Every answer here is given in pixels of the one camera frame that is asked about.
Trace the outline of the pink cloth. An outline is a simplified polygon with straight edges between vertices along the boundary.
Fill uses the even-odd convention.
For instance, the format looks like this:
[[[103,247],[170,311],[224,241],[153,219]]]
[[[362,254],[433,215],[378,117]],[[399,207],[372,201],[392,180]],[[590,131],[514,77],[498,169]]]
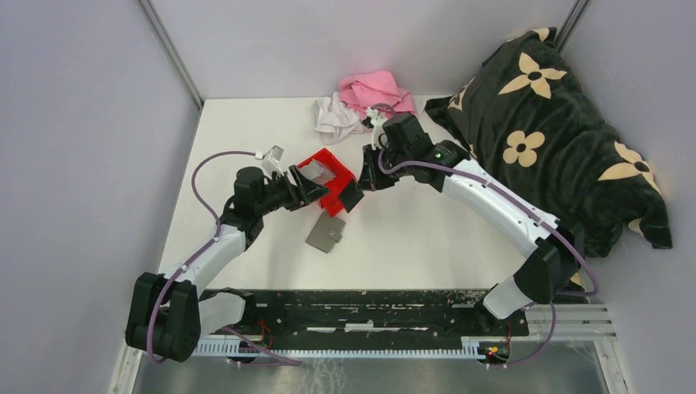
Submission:
[[[367,108],[378,103],[385,103],[396,112],[415,113],[411,93],[396,83],[390,71],[345,76],[338,87],[340,101],[361,117],[365,117]]]

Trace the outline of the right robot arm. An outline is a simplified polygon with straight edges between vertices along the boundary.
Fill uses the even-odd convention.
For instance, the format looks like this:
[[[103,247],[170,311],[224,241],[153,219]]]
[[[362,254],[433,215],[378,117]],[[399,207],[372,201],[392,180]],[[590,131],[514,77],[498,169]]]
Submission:
[[[563,227],[559,218],[516,195],[457,143],[434,143],[413,114],[386,118],[370,109],[368,119],[373,136],[363,147],[356,191],[385,190],[411,176],[473,209],[524,257],[516,272],[476,302],[474,325],[481,333],[498,333],[514,312],[549,304],[562,292],[583,258],[580,227]]]

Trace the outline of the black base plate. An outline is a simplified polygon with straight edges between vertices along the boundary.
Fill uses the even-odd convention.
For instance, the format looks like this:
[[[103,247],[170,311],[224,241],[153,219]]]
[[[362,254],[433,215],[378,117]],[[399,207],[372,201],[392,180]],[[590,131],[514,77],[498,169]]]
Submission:
[[[232,328],[271,350],[456,350],[463,337],[526,337],[526,316],[487,315],[480,290],[244,290]]]

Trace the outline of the black floral pillow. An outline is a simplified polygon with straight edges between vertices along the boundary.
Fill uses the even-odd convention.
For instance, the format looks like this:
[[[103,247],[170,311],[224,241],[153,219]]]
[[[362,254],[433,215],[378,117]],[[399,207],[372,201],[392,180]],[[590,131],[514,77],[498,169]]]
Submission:
[[[625,229],[673,246],[666,201],[643,155],[623,143],[560,55],[553,27],[508,39],[456,94],[426,114],[518,196],[585,231],[607,257]]]

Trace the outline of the aluminium rail frame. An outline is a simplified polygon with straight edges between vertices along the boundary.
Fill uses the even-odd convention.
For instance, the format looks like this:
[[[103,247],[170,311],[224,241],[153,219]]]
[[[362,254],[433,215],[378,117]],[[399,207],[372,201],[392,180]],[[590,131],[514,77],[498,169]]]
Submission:
[[[159,393],[625,393],[601,304],[537,305],[480,329],[460,301],[264,301],[265,330],[202,337],[185,362],[121,349],[109,387]]]

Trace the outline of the white cloth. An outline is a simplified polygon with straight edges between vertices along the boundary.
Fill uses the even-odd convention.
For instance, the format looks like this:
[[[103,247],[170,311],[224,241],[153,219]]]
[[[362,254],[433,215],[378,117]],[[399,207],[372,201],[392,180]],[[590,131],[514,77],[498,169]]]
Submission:
[[[341,92],[317,98],[313,105],[314,131],[324,145],[334,145],[350,135],[373,133],[366,107],[346,103]]]

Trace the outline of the stack of cards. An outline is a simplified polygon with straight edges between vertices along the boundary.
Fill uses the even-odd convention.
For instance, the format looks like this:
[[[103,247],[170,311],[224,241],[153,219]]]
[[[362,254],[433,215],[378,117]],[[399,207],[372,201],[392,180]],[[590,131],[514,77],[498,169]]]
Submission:
[[[303,167],[299,167],[298,170],[303,177],[322,186],[336,178],[336,174],[332,170],[317,160],[310,161]]]

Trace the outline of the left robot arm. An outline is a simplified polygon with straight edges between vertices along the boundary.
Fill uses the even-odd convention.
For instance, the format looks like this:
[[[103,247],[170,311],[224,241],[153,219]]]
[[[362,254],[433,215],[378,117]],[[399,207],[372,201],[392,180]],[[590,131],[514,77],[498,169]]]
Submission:
[[[263,217],[280,208],[303,208],[329,192],[296,166],[270,177],[259,167],[243,167],[236,173],[233,190],[212,235],[198,250],[172,273],[143,273],[137,278],[125,331],[128,346],[146,351],[156,361],[189,359],[207,331],[201,304],[229,304],[218,296],[204,300],[202,294],[256,241]]]

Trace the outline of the red plastic bin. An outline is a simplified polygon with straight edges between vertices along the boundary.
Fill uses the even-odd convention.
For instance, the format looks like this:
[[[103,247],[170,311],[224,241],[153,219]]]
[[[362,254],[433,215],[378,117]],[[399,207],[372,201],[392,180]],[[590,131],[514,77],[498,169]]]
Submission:
[[[318,202],[320,208],[329,213],[331,216],[336,217],[339,213],[345,211],[341,205],[341,202],[339,201],[339,194],[346,187],[354,187],[357,189],[357,179],[353,172],[350,171],[331,151],[326,148],[320,149],[318,152],[305,159],[298,165],[298,168],[303,167],[312,160],[322,162],[326,167],[336,174],[336,178],[333,181],[324,185],[330,190],[330,192],[322,197]]]

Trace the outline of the grey card holder wallet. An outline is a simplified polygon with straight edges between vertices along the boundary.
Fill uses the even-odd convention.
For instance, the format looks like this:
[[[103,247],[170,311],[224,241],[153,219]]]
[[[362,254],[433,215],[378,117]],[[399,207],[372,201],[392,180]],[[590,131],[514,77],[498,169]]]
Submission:
[[[342,219],[323,212],[305,239],[305,243],[316,250],[329,254],[334,246],[341,241],[345,226],[346,222]]]

